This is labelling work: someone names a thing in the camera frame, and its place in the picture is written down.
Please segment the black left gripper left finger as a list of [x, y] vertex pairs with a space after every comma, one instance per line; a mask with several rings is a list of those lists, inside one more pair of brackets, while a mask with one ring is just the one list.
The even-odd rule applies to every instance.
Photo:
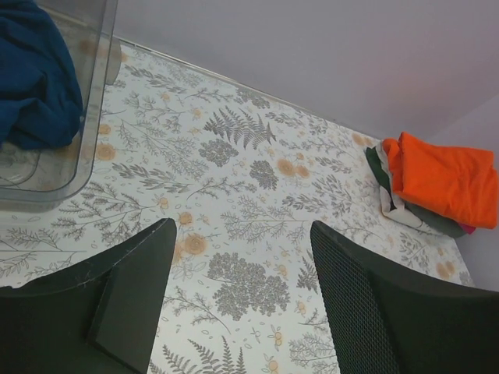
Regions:
[[79, 263], [1, 289], [4, 373], [145, 373], [177, 229], [162, 219]]

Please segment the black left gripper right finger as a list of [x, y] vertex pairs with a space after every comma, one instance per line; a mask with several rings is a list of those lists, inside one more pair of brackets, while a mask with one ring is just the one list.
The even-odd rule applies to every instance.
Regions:
[[497, 372], [497, 292], [411, 270], [320, 221], [310, 241], [341, 372]]

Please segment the blue Mickey print t-shirt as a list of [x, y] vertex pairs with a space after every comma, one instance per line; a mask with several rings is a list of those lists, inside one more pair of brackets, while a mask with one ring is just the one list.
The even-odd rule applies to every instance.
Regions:
[[80, 130], [76, 70], [52, 18], [33, 1], [1, 3], [1, 141], [68, 146]]

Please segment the white folded t-shirt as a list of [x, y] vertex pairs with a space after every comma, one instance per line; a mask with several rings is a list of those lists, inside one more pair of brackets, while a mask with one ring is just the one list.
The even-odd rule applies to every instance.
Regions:
[[367, 147], [365, 155], [370, 170], [379, 185], [382, 214], [392, 221], [422, 231], [425, 228], [423, 221], [405, 206], [401, 198], [391, 192], [391, 173], [388, 167], [388, 157], [384, 152], [382, 143]]

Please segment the pink folded t-shirt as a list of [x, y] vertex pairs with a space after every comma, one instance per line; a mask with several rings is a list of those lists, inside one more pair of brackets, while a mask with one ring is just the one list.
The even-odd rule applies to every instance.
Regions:
[[462, 228], [462, 230], [467, 234], [467, 235], [470, 235], [472, 234], [476, 228], [473, 227], [473, 226], [469, 226], [467, 224], [460, 224], [460, 227]]

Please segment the orange folded t-shirt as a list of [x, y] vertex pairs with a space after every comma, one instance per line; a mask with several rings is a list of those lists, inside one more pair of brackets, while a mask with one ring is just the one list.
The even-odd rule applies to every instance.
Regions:
[[496, 228], [498, 174], [492, 151], [436, 146], [407, 132], [381, 146], [395, 195], [460, 224]]

